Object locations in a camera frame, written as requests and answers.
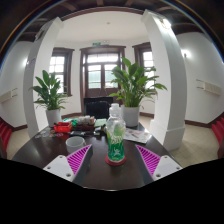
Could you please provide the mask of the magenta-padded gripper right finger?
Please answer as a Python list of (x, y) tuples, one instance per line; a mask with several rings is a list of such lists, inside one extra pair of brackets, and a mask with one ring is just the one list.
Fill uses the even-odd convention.
[(138, 186), (145, 186), (180, 171), (182, 166), (168, 153), (157, 153), (138, 144), (135, 145), (135, 160), (138, 167)]

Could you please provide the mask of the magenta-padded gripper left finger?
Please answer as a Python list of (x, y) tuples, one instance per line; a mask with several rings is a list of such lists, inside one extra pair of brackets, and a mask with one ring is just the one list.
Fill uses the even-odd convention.
[(81, 185), (92, 155), (92, 145), (87, 145), (68, 156), (57, 156), (44, 167), (44, 170), (77, 185)]

